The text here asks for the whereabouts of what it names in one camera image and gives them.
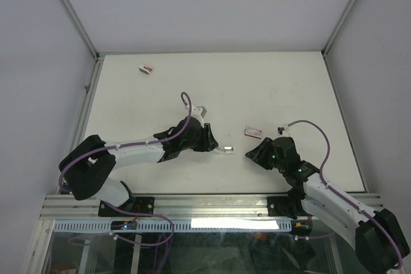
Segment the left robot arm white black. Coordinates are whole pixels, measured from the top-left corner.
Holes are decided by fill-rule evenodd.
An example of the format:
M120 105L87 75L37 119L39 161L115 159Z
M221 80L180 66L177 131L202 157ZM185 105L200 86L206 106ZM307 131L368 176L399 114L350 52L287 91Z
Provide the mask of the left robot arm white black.
M76 200L95 197L106 201L121 215L130 214L134 199L124 182L109 178L111 172L126 166L160 163L177 158L182 151L211 152L219 147L209 123L194 117L177 126L155 133L144 141L123 144L105 142L90 135L58 165L59 185L72 192Z

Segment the pink white mini stapler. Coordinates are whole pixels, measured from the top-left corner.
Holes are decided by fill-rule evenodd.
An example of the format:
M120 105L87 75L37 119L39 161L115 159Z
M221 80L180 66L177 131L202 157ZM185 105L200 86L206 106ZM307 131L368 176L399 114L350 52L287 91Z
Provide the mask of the pink white mini stapler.
M151 75L153 70L154 70L154 67L152 65L147 65L147 64L139 65L139 71L146 75Z

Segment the red white staple box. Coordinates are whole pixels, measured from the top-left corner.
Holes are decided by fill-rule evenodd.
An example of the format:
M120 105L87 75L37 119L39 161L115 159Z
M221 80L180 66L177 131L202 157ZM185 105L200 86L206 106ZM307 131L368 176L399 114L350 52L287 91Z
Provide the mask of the red white staple box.
M251 126L247 126L245 128L245 132L244 132L244 136L252 137L252 138L255 138L255 139L261 139L262 134L263 134L262 130L260 130L258 128L253 128Z

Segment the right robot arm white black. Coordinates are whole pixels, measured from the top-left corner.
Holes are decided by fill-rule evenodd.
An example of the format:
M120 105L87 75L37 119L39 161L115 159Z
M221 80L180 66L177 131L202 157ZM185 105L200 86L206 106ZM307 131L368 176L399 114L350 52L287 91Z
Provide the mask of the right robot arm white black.
M410 247L395 215L376 210L333 187L319 168L302 160L291 137L265 138L245 157L258 166L276 169L290 185L287 195L268 204L270 210L297 219L310 214L349 244L370 273L396 269Z

